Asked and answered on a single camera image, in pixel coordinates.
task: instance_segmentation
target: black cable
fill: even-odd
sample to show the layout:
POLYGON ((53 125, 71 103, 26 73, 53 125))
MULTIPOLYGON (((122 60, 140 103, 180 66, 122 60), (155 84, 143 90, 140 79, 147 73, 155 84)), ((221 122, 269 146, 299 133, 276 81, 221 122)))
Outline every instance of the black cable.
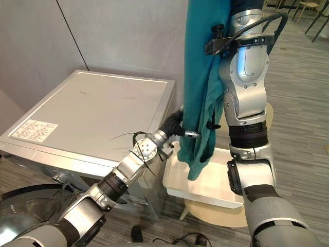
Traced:
POLYGON ((161 238, 155 238, 155 239, 153 239, 152 243, 155 242, 156 240, 160 240, 160 241, 162 241, 162 242, 164 242, 164 243, 168 243, 168 244, 177 244, 178 242, 183 241, 187 246, 191 246, 191 245, 188 243, 188 241, 185 240, 185 238, 188 237, 188 236, 190 236, 190 235, 194 235, 194 234, 203 236, 203 237, 208 241, 208 243, 209 243, 209 247, 212 247, 212 244, 211 244, 210 240, 209 240, 205 235, 203 235, 202 233, 195 233, 195 232, 193 232, 193 233, 187 233, 187 234, 184 235, 183 237, 181 237, 181 238, 177 238, 176 240, 174 240, 174 241, 171 242, 171 243, 168 242, 168 241, 165 241, 165 240, 163 240, 163 239, 161 239, 161 238))
POLYGON ((201 233, 187 233, 185 236, 176 239, 176 240, 173 241, 171 244, 176 244, 176 243, 178 243, 178 241, 183 240, 184 238, 186 238, 186 237, 188 237, 188 236, 190 236, 190 235, 194 235, 194 234, 197 234, 197 235, 201 235, 201 236, 203 236, 203 237, 209 242, 210 247, 212 247, 210 240, 209 240, 205 235, 203 235, 203 234, 201 234, 201 233))
POLYGON ((66 20, 66 18, 65 18, 65 15, 64 15, 64 13, 63 13, 63 10, 62 10, 62 8, 61 8, 61 6, 60 6, 58 0, 56 0, 56 3, 57 3, 57 5, 58 5, 58 7, 60 8, 60 11, 61 11, 62 16, 63 16, 63 18, 64 18, 64 21, 65 21, 65 23, 66 23, 66 26, 67 26, 68 30, 70 31, 70 33, 71 33, 71 36, 72 36, 72 38, 73 38, 73 41, 74 41, 74 43, 75 43, 76 46, 77 46, 77 49, 78 49, 78 51, 79 51, 79 53, 80 53, 80 56, 82 57, 82 60, 83 60, 83 62, 84 62, 84 65, 86 65, 87 70, 90 71, 89 68, 88 68, 88 65, 87 65, 86 61, 84 60, 84 58, 83 58, 83 56, 82 56, 81 50, 80 50, 79 47, 78 47, 78 43, 77 43, 76 39, 75 39, 74 36, 73 36, 73 33, 72 33, 71 29, 70 29, 70 26, 69 26, 68 23, 67 23, 67 20, 66 20))
POLYGON ((277 30, 274 32, 274 42, 272 45, 269 45, 267 47, 267 54, 269 55, 273 49, 273 46, 275 45, 279 35, 281 34, 284 26, 286 25, 287 21, 288 21, 288 14, 287 13, 280 13, 279 15, 281 17, 281 21, 279 23, 279 26, 277 28, 277 30))
POLYGON ((156 240, 160 240, 160 241, 163 242, 163 243, 170 244, 170 242, 165 241, 165 240, 163 240, 163 239, 161 239, 161 238, 155 238, 155 239, 153 239, 152 243, 154 243, 156 240))
POLYGON ((277 41, 283 27, 285 26, 285 24, 287 23, 287 20, 288 20, 288 15, 286 13, 276 13, 276 14, 273 14, 273 15, 270 15, 270 16, 267 16, 267 17, 264 17, 264 18, 261 18, 260 20, 250 24, 249 26, 241 29, 240 31, 236 32, 228 41, 225 42, 224 45, 221 46, 221 48, 218 50, 223 50, 225 49, 227 46, 229 46, 237 37, 239 37, 240 35, 242 35, 244 32, 250 30, 251 28, 255 27, 255 26, 258 26, 259 24, 262 24, 264 22, 268 22, 265 24, 265 26, 267 27, 269 25, 269 23, 271 23, 272 21, 278 19, 278 18, 282 18, 281 19, 281 22, 277 28, 277 31, 275 31, 275 35, 274 35, 274 43, 273 45, 271 46, 268 46, 267 47, 267 54, 269 55, 270 52, 272 51, 272 48, 275 44, 275 42, 277 41))

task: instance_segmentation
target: black rubber joint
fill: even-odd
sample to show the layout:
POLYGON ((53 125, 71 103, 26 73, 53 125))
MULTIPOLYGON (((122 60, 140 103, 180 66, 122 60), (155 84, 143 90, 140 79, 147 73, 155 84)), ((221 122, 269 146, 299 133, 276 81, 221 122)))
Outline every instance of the black rubber joint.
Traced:
POLYGON ((237 148, 257 148, 268 143, 266 122, 229 126, 231 144, 237 148))
POLYGON ((162 130, 166 134, 167 138, 172 135, 184 136, 185 129, 180 126, 182 118, 183 112, 178 109, 164 120, 159 130, 162 130))
POLYGON ((112 200, 117 201, 128 189, 127 185, 115 173, 110 172, 98 183, 98 187, 112 200))

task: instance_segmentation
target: washing machine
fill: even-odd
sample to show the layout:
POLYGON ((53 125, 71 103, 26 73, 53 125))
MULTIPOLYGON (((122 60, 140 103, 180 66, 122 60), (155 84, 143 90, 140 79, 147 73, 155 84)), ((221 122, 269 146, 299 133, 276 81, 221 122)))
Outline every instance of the washing machine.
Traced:
MULTIPOLYGON (((36 170, 61 186, 84 191, 129 154, 134 132, 158 129, 168 113, 174 84, 77 70, 0 137, 0 154, 22 169, 36 170)), ((161 182, 165 163, 157 159, 150 169, 155 176, 146 170, 116 207, 157 220, 166 194, 161 182)), ((37 194, 30 193, 28 201, 34 202, 37 194)), ((10 203, 23 205, 23 201, 10 203)))

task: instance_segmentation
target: floor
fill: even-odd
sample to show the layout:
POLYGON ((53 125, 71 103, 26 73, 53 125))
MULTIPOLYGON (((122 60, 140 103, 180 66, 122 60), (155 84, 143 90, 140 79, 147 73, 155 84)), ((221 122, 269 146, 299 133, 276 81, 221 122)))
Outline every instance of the floor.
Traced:
MULTIPOLYGON (((329 40, 319 37, 311 42, 317 26, 304 35, 312 18, 301 20, 299 25, 290 18, 270 55, 265 84, 275 115, 269 139, 279 194, 298 209, 324 246, 329 246, 329 155, 325 150, 329 145, 329 40)), ((274 25, 268 30, 274 31, 274 25)), ((218 132, 217 146, 227 148, 228 143, 227 134, 218 132)), ((13 166, 5 159, 0 163, 1 193, 50 182, 50 178, 13 166)), ((249 246, 247 228, 214 226, 192 215, 179 221, 183 208, 182 199, 167 196, 158 222, 111 211, 89 246, 128 242, 130 229, 136 224, 141 225, 145 241, 157 237, 172 241, 189 232, 201 232, 214 247, 249 246)))

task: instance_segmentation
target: black shoe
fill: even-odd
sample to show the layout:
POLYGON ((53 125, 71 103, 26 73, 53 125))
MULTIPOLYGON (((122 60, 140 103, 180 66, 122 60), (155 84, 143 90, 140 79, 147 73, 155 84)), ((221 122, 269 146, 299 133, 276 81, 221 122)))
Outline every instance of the black shoe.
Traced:
POLYGON ((194 246, 207 246, 207 239, 203 235, 198 235, 194 246))
POLYGON ((139 226, 135 225, 132 228, 132 242, 133 243, 142 243, 143 242, 143 236, 142 231, 139 226))

